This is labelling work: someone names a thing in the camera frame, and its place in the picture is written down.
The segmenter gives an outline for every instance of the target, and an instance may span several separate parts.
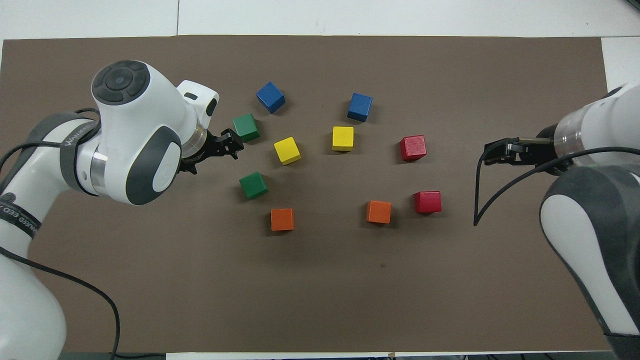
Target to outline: white tile floor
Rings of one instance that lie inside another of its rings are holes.
[[[187,34],[602,37],[607,86],[640,79],[640,12],[625,0],[0,0],[0,41]],[[355,354],[315,354],[339,356]]]

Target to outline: colored block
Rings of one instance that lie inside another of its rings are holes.
[[[391,222],[391,203],[386,201],[369,201],[367,204],[367,221],[379,224]]]
[[[236,133],[244,142],[260,137],[260,131],[258,131],[258,127],[255,124],[253,114],[249,113],[235,118],[234,127],[236,128]]]
[[[402,152],[402,160],[413,161],[427,154],[427,148],[424,145],[424,135],[407,136],[400,141],[400,151]]]
[[[245,176],[240,179],[240,186],[244,190],[244,194],[249,199],[255,199],[263,193],[268,193],[267,184],[264,183],[262,175],[259,172],[254,172],[249,176]]]
[[[331,148],[335,151],[353,150],[353,126],[334,126]]]
[[[413,194],[415,212],[418,214],[439,213],[442,211],[440,192],[417,192]]]
[[[284,105],[285,102],[284,94],[270,81],[258,90],[255,95],[262,105],[272,114]]]
[[[293,140],[293,138],[280,140],[279,142],[274,143],[273,147],[276,148],[278,158],[282,165],[291,164],[292,162],[302,158],[300,151],[298,150],[298,146],[296,145],[296,141]]]
[[[349,104],[349,112],[347,113],[347,117],[349,119],[362,122],[367,121],[372,102],[372,97],[358,94],[357,92],[353,93],[353,95],[351,96],[351,103]]]
[[[272,209],[271,230],[293,230],[293,209]]]

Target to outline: yellow cube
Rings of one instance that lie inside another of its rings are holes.
[[[353,150],[353,126],[334,126],[331,148],[334,151]]]
[[[280,162],[282,163],[282,165],[291,164],[296,160],[300,160],[300,158],[302,157],[300,156],[298,146],[296,146],[296,141],[293,140],[293,138],[280,140],[279,142],[274,143],[273,147],[276,148],[278,158],[280,158]]]

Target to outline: brown table surface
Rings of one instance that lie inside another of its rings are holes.
[[[554,180],[536,175],[472,226],[483,145],[535,136],[606,93],[597,38],[188,36],[8,40],[0,73],[0,151],[50,113],[94,106],[93,75],[143,60],[174,84],[220,93],[210,129],[251,112],[262,133],[240,159],[180,174],[142,207],[63,194],[30,257],[92,282],[118,304],[122,351],[364,352],[603,350],[601,331],[538,223]],[[255,97],[273,81],[287,103]],[[373,97],[347,119],[353,92]],[[333,126],[355,127],[351,152]],[[424,134],[428,155],[400,159]],[[293,136],[302,159],[281,166]],[[247,200],[254,171],[269,193]],[[484,170],[481,200],[524,172]],[[443,211],[412,206],[442,192]],[[393,204],[389,225],[365,221],[369,200]],[[273,208],[295,230],[274,233]],[[38,274],[67,317],[66,351],[107,351],[113,315],[98,296]]]

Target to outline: green cube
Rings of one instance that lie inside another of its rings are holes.
[[[240,185],[244,190],[244,194],[249,199],[255,199],[263,193],[269,192],[269,189],[267,189],[267,185],[264,183],[262,175],[260,175],[259,172],[254,172],[253,174],[240,179]]]
[[[236,127],[236,133],[244,142],[260,137],[260,131],[258,131],[258,127],[255,125],[255,119],[250,113],[235,118],[234,127]]]

